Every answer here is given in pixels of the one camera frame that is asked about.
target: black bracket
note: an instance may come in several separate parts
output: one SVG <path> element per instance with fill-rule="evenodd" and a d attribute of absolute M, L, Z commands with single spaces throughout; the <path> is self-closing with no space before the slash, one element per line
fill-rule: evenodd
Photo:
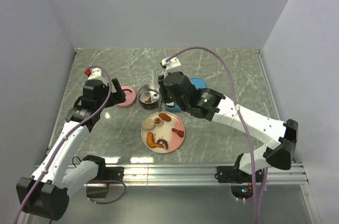
<path fill-rule="evenodd" d="M 240 160 L 244 154 L 240 154 L 235 161 L 234 166 L 217 166 L 217 173 L 215 174 L 215 179 L 218 180 L 218 183 L 248 183 L 252 179 L 252 175 L 249 175 L 239 169 Z M 257 182 L 262 182 L 263 180 L 263 171 L 259 169 L 255 172 L 255 179 Z"/>
<path fill-rule="evenodd" d="M 21 177 L 16 185 L 20 203 L 23 202 L 36 181 Z M 69 203 L 67 189 L 60 189 L 55 185 L 39 182 L 30 195 L 23 212 L 41 216 L 47 219 L 59 220 L 66 212 Z"/>
<path fill-rule="evenodd" d="M 298 123 L 295 120 L 289 119 L 284 123 L 286 127 L 284 137 L 280 137 L 280 146 L 271 150 L 267 147 L 263 157 L 266 158 L 268 164 L 272 167 L 290 170 L 298 141 Z"/>
<path fill-rule="evenodd" d="M 122 90 L 119 81 L 114 78 L 112 79 L 112 84 L 116 91 L 114 93 L 111 93 L 111 97 L 108 100 L 106 107 L 114 106 L 115 104 L 123 103 L 126 101 L 126 94 Z"/>
<path fill-rule="evenodd" d="M 172 99 L 169 97 L 167 89 L 164 86 L 164 75 L 158 76 L 158 84 L 159 84 L 159 90 L 160 90 L 160 95 L 162 97 L 162 100 L 164 103 L 169 103 L 172 102 Z"/>
<path fill-rule="evenodd" d="M 122 182 L 124 167 L 107 167 L 104 180 L 115 180 Z"/>
<path fill-rule="evenodd" d="M 122 182 L 124 167 L 106 167 L 100 180 L 115 180 Z M 109 186 L 105 187 L 86 187 L 86 195 L 88 198 L 104 199 L 109 192 Z"/>

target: wire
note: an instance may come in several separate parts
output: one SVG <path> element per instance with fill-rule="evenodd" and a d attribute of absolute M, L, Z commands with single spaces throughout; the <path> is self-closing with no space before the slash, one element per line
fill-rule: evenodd
<path fill-rule="evenodd" d="M 192 50 L 192 49 L 201 49 L 204 51 L 207 51 L 209 53 L 211 53 L 212 55 L 214 55 L 223 65 L 224 69 L 227 72 L 227 75 L 229 77 L 229 81 L 231 84 L 231 90 L 232 90 L 232 95 L 233 95 L 233 103 L 234 106 L 237 105 L 237 98 L 235 95 L 235 89 L 234 89 L 234 83 L 233 83 L 233 79 L 232 79 L 232 75 L 231 72 L 229 71 L 227 65 L 225 64 L 225 62 L 222 60 L 222 58 L 220 56 L 218 56 L 215 52 L 213 52 L 212 50 L 208 49 L 208 48 L 204 48 L 204 47 L 190 47 L 190 48 L 185 48 L 183 50 L 181 50 L 180 52 L 176 53 L 175 55 L 170 56 L 169 58 L 166 59 L 166 62 L 168 62 L 169 60 L 173 59 L 174 57 L 180 55 L 183 52 Z M 252 140 L 251 140 L 251 135 L 249 134 L 249 130 L 248 127 L 244 121 L 244 118 L 240 112 L 240 109 L 237 110 L 238 116 L 240 118 L 240 121 L 245 129 L 246 135 L 247 135 L 247 140 L 248 140 L 248 144 L 249 144 L 249 154 L 251 156 L 251 168 L 252 168 L 252 184 L 253 184 L 253 200 L 254 200 L 254 213 L 255 213 L 255 224 L 258 223 L 259 220 L 259 216 L 258 216 L 258 205 L 257 205 L 257 191 L 256 191 L 256 179 L 255 179 L 255 163 L 254 163 L 254 153 L 253 153 L 253 144 L 252 144 Z"/>
<path fill-rule="evenodd" d="M 108 79 L 108 86 L 109 86 L 109 91 L 108 91 L 108 95 L 104 101 L 104 103 L 102 103 L 102 105 L 93 113 L 91 114 L 89 117 L 87 117 L 86 119 L 84 119 L 82 122 L 78 123 L 77 125 L 75 125 L 69 132 L 67 132 L 67 134 L 63 137 L 63 139 L 60 141 L 60 143 L 58 144 L 58 146 L 55 148 L 53 154 L 51 155 L 49 161 L 47 162 L 47 165 L 45 166 L 44 170 L 41 172 L 41 175 L 39 176 L 39 178 L 35 181 L 35 183 L 33 184 L 33 186 L 31 187 L 31 189 L 29 190 L 29 192 L 27 193 L 26 197 L 24 198 L 24 200 L 22 201 L 19 211 L 13 221 L 13 224 L 17 224 L 17 221 L 19 219 L 20 213 L 23 210 L 23 208 L 25 207 L 28 199 L 30 198 L 30 196 L 32 195 L 34 189 L 38 186 L 39 182 L 41 182 L 41 180 L 43 179 L 43 177 L 46 175 L 48 169 L 50 168 L 50 166 L 53 163 L 53 160 L 55 159 L 55 157 L 58 154 L 58 151 L 60 150 L 60 148 L 62 147 L 62 145 L 64 144 L 64 142 L 69 138 L 69 136 L 76 131 L 80 126 L 84 125 L 87 121 L 89 121 L 91 118 L 93 118 L 94 116 L 96 116 L 107 104 L 111 93 L 112 93 L 112 81 L 110 78 L 110 75 L 108 74 L 108 72 L 100 67 L 100 66 L 90 66 L 88 67 L 88 69 L 93 69 L 93 68 L 98 68 L 101 69 L 105 74 L 106 77 Z"/>
<path fill-rule="evenodd" d="M 258 200 L 258 216 L 259 216 L 259 213 L 260 213 L 260 206 L 261 206 L 261 201 L 263 199 L 263 194 L 264 194 L 264 190 L 265 190 L 265 187 L 266 187 L 266 181 L 267 181 L 267 174 L 269 172 L 269 169 L 266 167 L 264 168 L 264 178 L 263 178 L 263 181 L 261 182 L 261 185 L 260 185 L 260 193 L 259 193 L 259 200 Z"/>
<path fill-rule="evenodd" d="M 76 167 L 76 165 L 74 164 L 74 158 L 77 158 L 80 162 L 81 162 L 81 159 L 80 159 L 78 156 L 74 156 L 74 157 L 72 158 L 72 164 L 73 164 L 73 166 Z"/>
<path fill-rule="evenodd" d="M 89 199 L 91 202 L 95 203 L 95 204 L 111 204 L 114 202 L 117 202 L 119 199 L 121 199 L 125 193 L 126 193 L 126 185 L 124 182 L 120 182 L 120 181 L 115 181 L 115 180 L 105 180 L 105 181 L 90 181 L 89 184 L 91 183 L 107 183 L 107 184 L 111 184 L 111 183 L 118 183 L 118 184 L 122 184 L 123 185 L 123 192 L 121 193 L 121 195 L 119 197 L 117 197 L 116 199 L 112 200 L 112 201 L 108 201 L 108 202 L 99 202 L 99 201 L 95 201 L 94 199 Z"/>

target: orange food piece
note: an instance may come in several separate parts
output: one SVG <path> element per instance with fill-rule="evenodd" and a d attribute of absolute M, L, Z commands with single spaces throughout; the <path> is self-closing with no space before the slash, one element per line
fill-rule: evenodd
<path fill-rule="evenodd" d="M 160 117 L 161 119 L 163 119 L 164 121 L 166 121 L 166 122 L 170 122 L 170 121 L 172 120 L 172 118 L 171 118 L 169 115 L 164 114 L 164 113 L 160 113 L 160 114 L 159 114 L 159 117 Z"/>
<path fill-rule="evenodd" d="M 185 132 L 183 132 L 182 130 L 177 130 L 175 128 L 172 128 L 172 131 L 177 133 L 179 135 L 179 137 L 183 138 L 185 135 Z"/>
<path fill-rule="evenodd" d="M 148 100 L 145 101 L 145 103 L 151 103 L 151 102 L 152 102 L 151 97 L 149 97 Z"/>
<path fill-rule="evenodd" d="M 154 142 L 154 136 L 152 132 L 149 132 L 147 134 L 146 143 L 148 144 L 150 148 L 156 148 L 156 147 L 164 148 L 163 145 Z"/>

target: white wall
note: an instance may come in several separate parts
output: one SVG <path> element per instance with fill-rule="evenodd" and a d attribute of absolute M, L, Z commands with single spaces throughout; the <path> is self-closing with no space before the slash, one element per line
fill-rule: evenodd
<path fill-rule="evenodd" d="M 339 220 L 339 0 L 289 0 L 263 59 L 282 118 L 299 122 L 305 165 L 322 221 Z"/>
<path fill-rule="evenodd" d="M 44 157 L 74 49 L 47 0 L 0 7 L 0 222 L 12 223 L 16 183 Z"/>
<path fill-rule="evenodd" d="M 49 0 L 78 48 L 262 48 L 287 1 Z"/>

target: red cap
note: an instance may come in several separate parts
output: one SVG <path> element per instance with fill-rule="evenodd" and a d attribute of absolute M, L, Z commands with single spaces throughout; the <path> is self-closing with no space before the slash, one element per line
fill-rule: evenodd
<path fill-rule="evenodd" d="M 91 73 L 92 73 L 92 71 L 90 69 L 85 70 L 85 74 L 87 75 L 87 77 L 89 77 Z"/>

